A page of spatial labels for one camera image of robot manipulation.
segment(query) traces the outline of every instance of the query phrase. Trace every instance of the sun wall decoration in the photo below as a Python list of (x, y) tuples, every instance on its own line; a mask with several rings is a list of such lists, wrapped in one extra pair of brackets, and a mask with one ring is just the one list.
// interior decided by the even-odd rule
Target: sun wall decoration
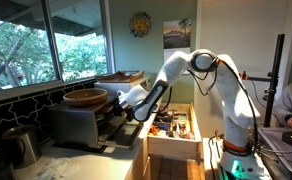
[(129, 20), (130, 33), (135, 37), (148, 35), (152, 28), (152, 21), (146, 12), (137, 12)]

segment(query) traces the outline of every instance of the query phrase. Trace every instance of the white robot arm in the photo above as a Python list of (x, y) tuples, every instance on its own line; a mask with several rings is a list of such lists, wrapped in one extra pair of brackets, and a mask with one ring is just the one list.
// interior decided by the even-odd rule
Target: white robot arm
[(205, 49), (196, 50), (191, 54), (175, 52), (160, 69), (149, 92), (139, 85), (128, 93), (118, 91), (120, 106), (124, 109), (132, 108), (133, 119), (147, 121), (156, 110), (157, 101), (186, 70), (199, 73), (214, 72), (216, 82), (212, 85), (216, 83), (223, 100), (225, 124), (224, 152), (219, 163), (221, 169), (230, 172), (235, 178), (262, 179), (264, 177), (262, 162), (255, 155), (249, 141), (249, 129), (252, 127), (255, 128), (257, 141), (260, 114), (249, 98), (238, 70), (228, 55), (217, 56)]

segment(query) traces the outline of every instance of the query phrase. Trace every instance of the shirt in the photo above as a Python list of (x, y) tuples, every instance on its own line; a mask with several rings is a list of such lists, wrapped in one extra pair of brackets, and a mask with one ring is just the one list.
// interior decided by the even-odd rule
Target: shirt
[(292, 83), (284, 88), (281, 96), (275, 101), (273, 115), (283, 125), (287, 125), (287, 120), (292, 117)]

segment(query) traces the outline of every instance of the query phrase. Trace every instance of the toaster oven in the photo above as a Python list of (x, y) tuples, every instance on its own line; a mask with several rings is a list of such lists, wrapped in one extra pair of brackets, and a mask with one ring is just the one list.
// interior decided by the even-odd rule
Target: toaster oven
[(128, 122), (125, 113), (117, 115), (116, 96), (89, 107), (61, 103), (48, 109), (54, 146), (100, 152), (107, 146), (132, 149), (143, 124)]

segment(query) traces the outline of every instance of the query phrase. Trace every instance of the tray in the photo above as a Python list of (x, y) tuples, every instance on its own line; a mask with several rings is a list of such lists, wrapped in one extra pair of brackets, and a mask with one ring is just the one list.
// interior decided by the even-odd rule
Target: tray
[(144, 76), (144, 71), (117, 71), (115, 74), (104, 74), (95, 76), (98, 82), (132, 82)]

